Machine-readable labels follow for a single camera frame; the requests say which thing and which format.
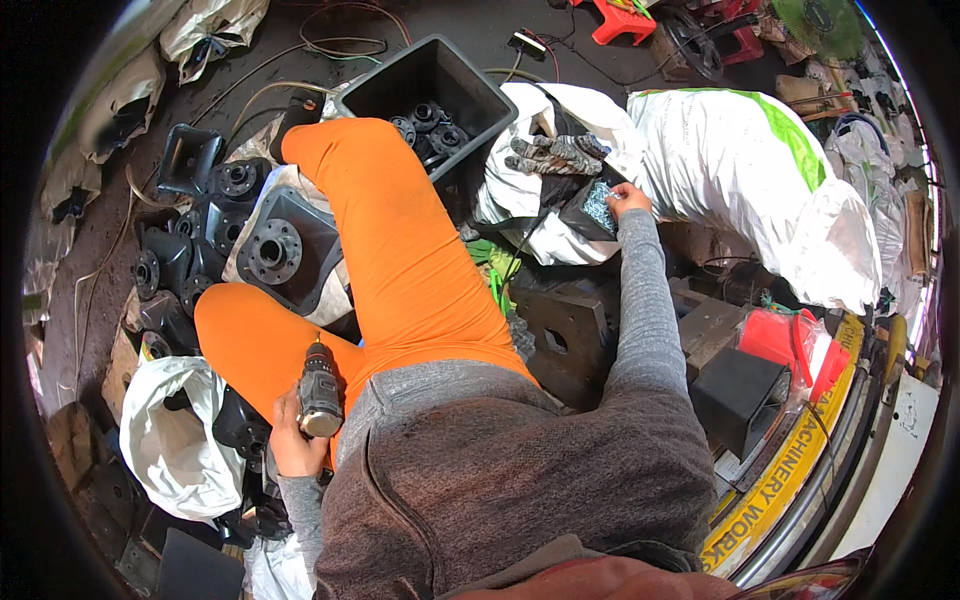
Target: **cordless drill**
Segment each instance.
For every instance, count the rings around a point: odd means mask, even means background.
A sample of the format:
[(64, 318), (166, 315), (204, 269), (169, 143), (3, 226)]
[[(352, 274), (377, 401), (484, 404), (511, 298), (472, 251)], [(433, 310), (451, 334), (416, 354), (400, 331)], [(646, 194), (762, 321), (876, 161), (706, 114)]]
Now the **cordless drill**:
[(314, 438), (329, 438), (340, 429), (344, 414), (340, 410), (337, 378), (329, 350), (317, 341), (306, 351), (300, 377), (300, 431)]

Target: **orange pants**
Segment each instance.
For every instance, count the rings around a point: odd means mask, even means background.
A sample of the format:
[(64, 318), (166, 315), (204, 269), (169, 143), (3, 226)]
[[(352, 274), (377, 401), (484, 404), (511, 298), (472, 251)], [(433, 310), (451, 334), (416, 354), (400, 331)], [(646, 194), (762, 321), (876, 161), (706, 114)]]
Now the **orange pants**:
[(492, 363), (536, 384), (433, 184), (393, 125), (338, 119), (295, 127), (282, 152), (330, 202), (364, 347), (320, 330), (250, 284), (209, 288), (195, 311), (201, 350), (260, 415), (273, 420), (274, 400), (300, 378), (318, 331), (347, 382), (346, 414), (374, 373), (435, 360)]

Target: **work glove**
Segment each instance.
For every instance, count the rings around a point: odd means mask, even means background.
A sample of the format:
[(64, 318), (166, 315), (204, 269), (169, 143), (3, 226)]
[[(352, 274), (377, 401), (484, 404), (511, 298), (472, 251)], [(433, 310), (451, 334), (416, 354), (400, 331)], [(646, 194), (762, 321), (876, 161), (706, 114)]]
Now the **work glove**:
[(510, 141), (510, 148), (517, 156), (506, 157), (504, 162), (508, 168), (540, 175), (596, 175), (610, 153), (610, 148), (592, 133), (556, 138), (537, 135), (532, 144), (515, 137)]

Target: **yellow label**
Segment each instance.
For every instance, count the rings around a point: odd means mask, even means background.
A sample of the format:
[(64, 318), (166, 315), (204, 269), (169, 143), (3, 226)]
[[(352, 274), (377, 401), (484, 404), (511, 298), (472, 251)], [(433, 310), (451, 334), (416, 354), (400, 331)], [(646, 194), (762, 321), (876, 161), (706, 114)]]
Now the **yellow label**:
[[(851, 361), (817, 404), (817, 413), (830, 432), (850, 391), (856, 357), (863, 343), (863, 325), (854, 316), (845, 315), (834, 339), (850, 353)], [(705, 572), (727, 577), (750, 557), (790, 507), (826, 445), (824, 431), (809, 411), (804, 411), (754, 486), (710, 532), (700, 555)]]

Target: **right hand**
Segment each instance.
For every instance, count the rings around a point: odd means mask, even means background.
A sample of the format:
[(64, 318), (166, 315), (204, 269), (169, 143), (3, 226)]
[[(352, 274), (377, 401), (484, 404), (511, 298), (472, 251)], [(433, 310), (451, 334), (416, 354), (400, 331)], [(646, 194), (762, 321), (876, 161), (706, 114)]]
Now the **right hand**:
[(319, 475), (324, 468), (329, 438), (313, 438), (309, 442), (300, 432), (297, 415), (300, 398), (299, 380), (274, 402), (274, 430), (270, 433), (270, 448), (276, 458), (276, 470), (284, 477)]
[(647, 198), (647, 195), (632, 183), (620, 183), (610, 191), (614, 195), (607, 197), (607, 206), (610, 207), (610, 212), (617, 221), (620, 220), (623, 213), (632, 208), (642, 208), (650, 213), (654, 210), (653, 203)]

